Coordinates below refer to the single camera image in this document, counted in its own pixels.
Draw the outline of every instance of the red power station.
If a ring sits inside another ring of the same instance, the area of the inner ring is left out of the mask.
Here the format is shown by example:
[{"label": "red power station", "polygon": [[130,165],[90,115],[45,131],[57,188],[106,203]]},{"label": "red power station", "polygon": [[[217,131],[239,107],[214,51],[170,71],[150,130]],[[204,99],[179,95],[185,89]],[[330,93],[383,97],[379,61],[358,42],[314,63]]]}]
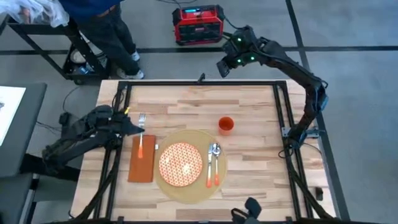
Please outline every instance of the red power station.
[{"label": "red power station", "polygon": [[175,41],[179,45],[219,42],[224,19],[224,10],[219,5],[176,9],[173,12]]}]

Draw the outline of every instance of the silver fork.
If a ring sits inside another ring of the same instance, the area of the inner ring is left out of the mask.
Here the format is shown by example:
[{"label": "silver fork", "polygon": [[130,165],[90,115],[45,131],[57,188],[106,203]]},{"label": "silver fork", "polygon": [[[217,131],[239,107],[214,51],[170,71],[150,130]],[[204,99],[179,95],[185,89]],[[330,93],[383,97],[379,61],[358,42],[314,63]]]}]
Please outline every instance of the silver fork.
[{"label": "silver fork", "polygon": [[[138,126],[140,128],[144,127],[145,119],[146,119],[146,115],[144,113],[141,113],[139,115],[139,119],[138,119]],[[142,133],[140,133],[139,148],[138,148],[138,158],[142,159],[143,157],[144,157],[144,155],[143,155],[143,150],[142,150]]]}]

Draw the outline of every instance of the concrete floor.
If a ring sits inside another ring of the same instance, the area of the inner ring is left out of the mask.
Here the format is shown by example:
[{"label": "concrete floor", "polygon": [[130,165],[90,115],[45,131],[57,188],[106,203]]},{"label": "concrete floor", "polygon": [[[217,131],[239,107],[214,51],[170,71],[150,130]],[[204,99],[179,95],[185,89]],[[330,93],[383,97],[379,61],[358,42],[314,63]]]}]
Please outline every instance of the concrete floor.
[{"label": "concrete floor", "polygon": [[[398,45],[398,2],[394,0],[293,0],[306,46]],[[249,24],[258,36],[296,46],[285,1],[199,0],[197,5],[220,4],[236,26]],[[123,3],[123,18],[139,47],[177,47],[173,41],[171,12],[176,6],[151,1]],[[226,31],[232,31],[229,25]],[[36,36],[44,49],[67,49],[66,37]],[[1,50],[29,50],[7,27],[0,36]],[[289,55],[300,62],[297,52]],[[203,72],[218,78],[215,63],[221,53],[142,54],[147,78],[198,78]],[[312,71],[329,82],[330,102],[324,112],[326,127],[352,220],[396,223],[398,219],[398,101],[396,58],[398,52],[307,52]],[[52,55],[62,64],[64,55]],[[49,85],[39,121],[56,126],[62,100],[74,88],[38,55],[0,56],[0,82]],[[231,72],[230,78],[286,78],[270,68],[250,65]],[[81,116],[95,105],[98,86],[83,86],[67,101],[67,109]],[[40,154],[59,136],[36,127],[29,152]],[[57,192],[68,184],[70,191]],[[74,183],[42,179],[34,223],[66,220],[72,204]]]}]

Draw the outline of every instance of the butcher block tabletop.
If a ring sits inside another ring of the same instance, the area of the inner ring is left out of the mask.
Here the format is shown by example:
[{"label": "butcher block tabletop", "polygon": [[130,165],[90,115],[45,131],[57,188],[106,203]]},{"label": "butcher block tabletop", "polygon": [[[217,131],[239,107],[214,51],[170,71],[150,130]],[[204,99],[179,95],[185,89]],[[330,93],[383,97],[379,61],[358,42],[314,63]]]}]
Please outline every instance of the butcher block tabletop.
[{"label": "butcher block tabletop", "polygon": [[[303,115],[305,91],[292,80],[286,82],[294,119],[298,122]],[[97,105],[111,105],[117,86],[117,80],[103,81]],[[123,216],[125,221],[231,221],[231,209],[244,208],[248,197],[260,203],[260,221],[294,217],[285,159],[278,156],[283,145],[272,86],[133,86],[129,116],[134,124],[138,124],[140,113],[146,114],[145,134],[156,136],[156,144],[184,129],[197,129],[214,136],[226,154],[227,174],[220,189],[208,200],[196,204],[176,202],[163,194],[155,181],[127,181],[132,136],[125,137],[112,220]],[[218,120],[224,116],[234,120],[230,136],[218,133]],[[308,139],[306,143],[313,146],[301,147],[308,188],[312,194],[315,187],[323,189],[323,201],[319,203],[335,216],[318,141]],[[74,217],[96,193],[103,159],[104,149],[84,155],[71,210]],[[303,197],[297,189],[305,217]],[[101,217],[105,216],[107,199],[106,192]]]}]

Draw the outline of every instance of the jeans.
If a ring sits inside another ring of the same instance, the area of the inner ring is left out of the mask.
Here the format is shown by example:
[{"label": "jeans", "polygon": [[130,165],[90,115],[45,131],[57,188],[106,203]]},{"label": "jeans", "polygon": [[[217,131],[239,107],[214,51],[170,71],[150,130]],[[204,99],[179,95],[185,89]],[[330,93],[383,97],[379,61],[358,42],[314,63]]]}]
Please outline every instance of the jeans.
[{"label": "jeans", "polygon": [[76,23],[87,39],[123,69],[126,75],[138,73],[138,63],[131,57],[136,51],[136,45],[129,28],[122,21],[120,4],[103,17],[92,17],[88,21]]}]

